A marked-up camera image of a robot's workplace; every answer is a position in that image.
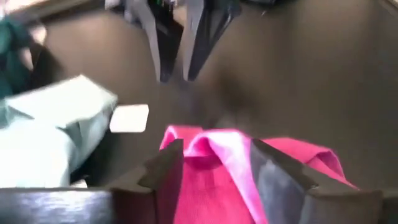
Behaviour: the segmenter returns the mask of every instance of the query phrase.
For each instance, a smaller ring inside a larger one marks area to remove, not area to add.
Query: pink cloth
[[[251,138],[234,129],[169,126],[160,148],[174,139],[184,139],[183,178],[174,223],[267,223],[251,174]],[[263,141],[352,186],[330,149],[289,138]]]

